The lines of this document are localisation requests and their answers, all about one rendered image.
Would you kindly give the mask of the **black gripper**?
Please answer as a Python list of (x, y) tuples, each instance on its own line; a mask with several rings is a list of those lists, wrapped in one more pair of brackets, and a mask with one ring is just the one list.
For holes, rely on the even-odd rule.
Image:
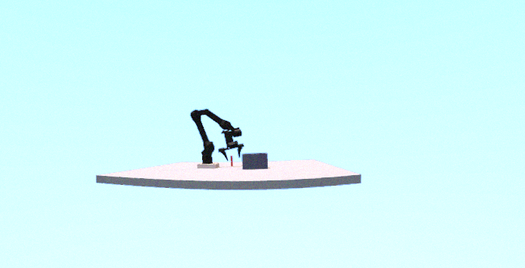
[[(232, 139), (232, 138), (227, 139), (227, 140), (226, 140), (226, 145), (227, 145), (227, 141), (228, 141), (228, 142), (231, 142), (231, 141), (233, 141), (233, 139)], [(238, 151), (238, 157), (239, 157), (239, 158), (240, 158), (241, 149), (243, 149), (242, 147), (244, 147), (244, 144), (243, 144), (243, 143), (238, 144), (238, 145), (236, 146), (237, 151)], [(226, 155), (225, 150), (228, 150), (228, 149), (230, 149), (230, 148), (228, 148), (228, 147), (226, 147), (226, 148), (223, 147), (223, 148), (219, 148), (219, 149), (218, 149), (218, 152), (222, 153), (222, 154), (226, 157), (226, 160), (227, 160), (227, 161), (228, 161), (228, 158), (227, 158), (227, 155)]]

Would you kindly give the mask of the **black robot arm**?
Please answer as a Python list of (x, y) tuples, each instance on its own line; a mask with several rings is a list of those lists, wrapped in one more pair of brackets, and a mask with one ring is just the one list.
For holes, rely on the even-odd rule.
[[(191, 114), (190, 114), (191, 119), (196, 124), (198, 131), (200, 133), (201, 139), (203, 141), (204, 150), (201, 152), (202, 164), (212, 164), (213, 163), (212, 154), (214, 152), (214, 145), (213, 145), (213, 141), (209, 140), (205, 132), (204, 126), (201, 123), (202, 115), (208, 116), (210, 119), (214, 120), (217, 124), (219, 124), (219, 126), (223, 129), (223, 132), (221, 134), (225, 135), (226, 140), (232, 137), (240, 137), (242, 135), (242, 132), (240, 128), (233, 128), (230, 122), (224, 119), (221, 119), (219, 116), (212, 113), (209, 109), (200, 109), (200, 110), (194, 109), (191, 111)], [(227, 130), (227, 131), (224, 131), (224, 130)], [(236, 148), (237, 145), (238, 145), (238, 141), (234, 141), (234, 142), (227, 141), (227, 147), (230, 149)]]

